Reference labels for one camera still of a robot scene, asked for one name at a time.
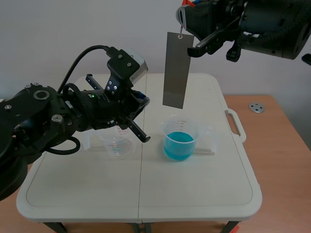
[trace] screw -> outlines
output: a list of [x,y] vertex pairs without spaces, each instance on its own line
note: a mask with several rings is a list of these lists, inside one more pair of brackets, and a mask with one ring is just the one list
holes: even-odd
[[62,121],[63,121],[63,117],[61,116],[61,115],[58,115],[58,114],[56,114],[56,115],[53,115],[52,116],[52,118],[51,118],[51,120],[53,121],[53,122],[56,122],[56,123],[62,123]]

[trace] white folding table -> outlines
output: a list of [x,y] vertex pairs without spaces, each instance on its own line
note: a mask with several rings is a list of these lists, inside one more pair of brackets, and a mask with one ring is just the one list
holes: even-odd
[[[93,75],[105,86],[109,75]],[[136,139],[136,151],[122,160],[107,155],[100,141],[94,149],[72,155],[44,153],[32,166],[17,197],[17,208],[27,219],[43,222],[58,233],[61,222],[229,221],[230,232],[239,221],[255,214],[262,196],[242,143],[246,139],[237,114],[228,109],[215,78],[190,74],[183,110],[162,105],[163,74],[148,74],[133,89],[151,100],[136,123],[151,136]],[[80,78],[76,85],[91,89]],[[186,114],[212,125],[219,138],[215,155],[194,153],[174,162],[163,152],[160,123],[172,114]],[[239,135],[232,133],[231,115]],[[82,133],[75,136],[82,139]],[[70,142],[60,149],[69,149]]]

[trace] empty measuring cup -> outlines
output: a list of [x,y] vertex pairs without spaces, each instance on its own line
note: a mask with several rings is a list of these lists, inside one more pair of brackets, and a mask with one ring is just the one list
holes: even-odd
[[204,136],[200,154],[215,154],[217,150],[216,133],[207,126],[185,116],[171,116],[163,123],[164,152],[171,159],[178,161],[189,158],[195,150],[196,143]]
[[119,126],[102,130],[89,130],[84,132],[83,147],[88,150],[92,147],[93,135],[99,137],[105,149],[113,158],[122,159],[135,151],[135,141],[129,129],[122,130]]

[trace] black cable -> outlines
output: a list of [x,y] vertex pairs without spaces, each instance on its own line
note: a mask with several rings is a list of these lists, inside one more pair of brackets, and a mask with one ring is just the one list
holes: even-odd
[[66,96],[68,94],[69,88],[71,88],[73,90],[74,94],[78,98],[79,103],[82,105],[83,111],[85,112],[87,118],[90,121],[93,121],[94,120],[94,116],[93,116],[92,112],[90,111],[89,107],[87,106],[87,103],[85,102],[84,97],[81,94],[81,91],[79,90],[79,88],[75,84],[68,83],[68,84],[65,85],[64,92],[63,92],[64,96]]
[[75,67],[78,65],[79,61],[85,56],[87,55],[89,52],[93,51],[93,50],[105,50],[108,51],[109,47],[108,46],[104,46],[104,45],[94,45],[91,46],[89,48],[87,48],[86,50],[84,50],[77,58],[76,60],[72,63],[70,69],[68,70],[64,80],[62,81],[62,83],[60,84],[59,88],[58,88],[58,93],[61,93],[65,84],[67,83],[70,75],[72,74],[73,70],[75,69]]
[[56,150],[56,149],[46,149],[47,152],[52,153],[52,154],[59,154],[59,155],[68,155],[68,154],[74,154],[80,149],[80,142],[77,138],[75,137],[70,137],[68,138],[69,141],[72,141],[76,144],[76,147],[71,149],[71,150]]

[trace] cup handle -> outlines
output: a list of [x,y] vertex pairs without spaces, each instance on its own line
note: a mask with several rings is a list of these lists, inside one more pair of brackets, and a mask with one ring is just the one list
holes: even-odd
[[83,132],[82,145],[84,150],[88,150],[90,148],[90,137],[91,137],[90,133]]

